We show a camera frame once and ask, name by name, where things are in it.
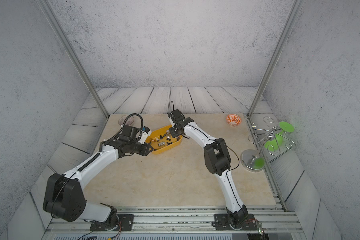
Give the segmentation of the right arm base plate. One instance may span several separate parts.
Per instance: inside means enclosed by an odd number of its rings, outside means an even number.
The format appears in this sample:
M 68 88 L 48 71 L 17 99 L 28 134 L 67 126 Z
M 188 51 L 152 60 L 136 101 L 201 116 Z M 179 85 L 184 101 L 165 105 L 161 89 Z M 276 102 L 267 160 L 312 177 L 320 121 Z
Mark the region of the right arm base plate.
M 215 214 L 211 225 L 217 231 L 256 231 L 258 229 L 258 224 L 253 214 L 248 214 L 244 217 Z

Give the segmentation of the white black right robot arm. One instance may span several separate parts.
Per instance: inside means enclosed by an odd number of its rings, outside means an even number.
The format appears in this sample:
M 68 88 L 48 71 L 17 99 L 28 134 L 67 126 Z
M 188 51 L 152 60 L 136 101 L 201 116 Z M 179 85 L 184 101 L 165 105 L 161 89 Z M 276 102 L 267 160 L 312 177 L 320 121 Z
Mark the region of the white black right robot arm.
M 223 192 L 229 224 L 235 230 L 241 229 L 247 224 L 249 212 L 236 189 L 231 170 L 232 160 L 225 140 L 212 137 L 178 109 L 168 113 L 168 118 L 172 125 L 169 129 L 172 137 L 187 136 L 203 148 L 205 165 L 217 178 Z

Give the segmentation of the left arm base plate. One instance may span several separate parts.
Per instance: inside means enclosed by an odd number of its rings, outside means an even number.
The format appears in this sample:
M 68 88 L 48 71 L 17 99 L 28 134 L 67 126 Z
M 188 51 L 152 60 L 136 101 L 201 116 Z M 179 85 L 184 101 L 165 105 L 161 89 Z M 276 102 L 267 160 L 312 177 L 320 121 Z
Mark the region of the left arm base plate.
M 133 228 L 135 216 L 112 215 L 105 222 L 92 221 L 90 231 L 92 232 L 130 232 Z

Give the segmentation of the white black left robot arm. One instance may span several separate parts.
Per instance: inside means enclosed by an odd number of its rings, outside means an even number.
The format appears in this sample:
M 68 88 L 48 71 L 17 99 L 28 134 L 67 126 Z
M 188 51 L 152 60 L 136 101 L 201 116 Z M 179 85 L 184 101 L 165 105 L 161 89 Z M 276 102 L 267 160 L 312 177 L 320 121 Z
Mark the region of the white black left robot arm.
M 83 190 L 116 160 L 132 155 L 149 155 L 154 150 L 146 143 L 151 133 L 148 127 L 124 126 L 115 136 L 101 142 L 99 150 L 83 163 L 63 174 L 51 175 L 47 181 L 43 210 L 67 222 L 80 219 L 115 224 L 116 209 L 87 201 Z

